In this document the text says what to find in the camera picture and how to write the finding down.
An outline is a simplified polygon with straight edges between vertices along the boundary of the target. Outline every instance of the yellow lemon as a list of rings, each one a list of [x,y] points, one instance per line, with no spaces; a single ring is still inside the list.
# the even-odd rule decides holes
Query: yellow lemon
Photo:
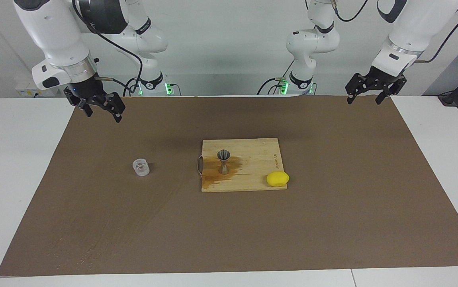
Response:
[[[289,175],[284,171],[275,171],[266,177],[266,182],[271,187],[283,187],[289,181]]]

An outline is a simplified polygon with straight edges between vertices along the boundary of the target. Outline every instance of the table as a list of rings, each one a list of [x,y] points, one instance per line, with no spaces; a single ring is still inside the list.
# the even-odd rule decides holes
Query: table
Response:
[[[443,107],[437,98],[396,96],[393,101],[458,212],[458,110]],[[72,111],[64,98],[0,99],[0,263]],[[114,282],[141,286],[438,287],[458,285],[458,267],[0,278],[0,286],[109,286]]]

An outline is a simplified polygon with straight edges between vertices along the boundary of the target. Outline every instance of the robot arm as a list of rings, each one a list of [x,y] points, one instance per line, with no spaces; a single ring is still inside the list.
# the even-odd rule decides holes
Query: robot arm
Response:
[[[77,0],[80,6],[89,0]],[[106,1],[112,5],[92,10],[87,21],[91,27],[120,33],[127,23],[125,0]],[[35,44],[43,51],[45,60],[32,69],[33,79],[40,89],[67,84],[65,95],[71,105],[92,115],[90,105],[96,105],[121,121],[125,104],[117,93],[106,93],[98,79],[96,65],[89,48],[82,42],[67,0],[14,0],[17,14]]]
[[[128,51],[139,56],[143,69],[140,85],[140,93],[144,96],[167,96],[171,89],[166,84],[158,61],[152,55],[165,51],[168,40],[161,29],[153,24],[147,16],[142,0],[127,0],[129,11],[128,26],[122,33],[108,35],[113,42],[124,47]],[[140,61],[122,49],[118,51],[128,56],[140,67]]]
[[[328,53],[337,49],[340,36],[334,28],[334,17],[331,0],[311,0],[309,19],[315,24],[314,29],[304,29],[289,34],[286,47],[294,56],[289,74],[291,93],[305,94],[311,88],[316,69],[313,54]]]
[[[393,24],[393,29],[369,73],[356,73],[346,85],[348,103],[369,90],[382,91],[377,104],[398,94],[406,83],[403,72],[415,63],[457,10],[458,0],[379,0],[378,11]]]

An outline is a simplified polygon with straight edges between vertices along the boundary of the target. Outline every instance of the stainless steel jigger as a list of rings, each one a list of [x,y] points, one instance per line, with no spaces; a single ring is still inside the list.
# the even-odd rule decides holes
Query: stainless steel jigger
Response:
[[[218,152],[217,156],[220,162],[222,163],[222,166],[220,167],[218,172],[220,172],[220,174],[222,175],[228,174],[229,167],[227,167],[227,160],[229,160],[229,158],[231,157],[231,153],[229,153],[229,151],[226,151],[225,149],[222,149]]]

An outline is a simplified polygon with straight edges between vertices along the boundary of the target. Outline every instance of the metal handle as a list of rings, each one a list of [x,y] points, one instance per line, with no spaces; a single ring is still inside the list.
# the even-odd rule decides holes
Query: metal handle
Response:
[[[200,170],[200,165],[199,165],[199,160],[202,158],[202,154],[199,155],[199,158],[198,158],[198,173],[200,175],[200,178],[202,178],[202,171]]]

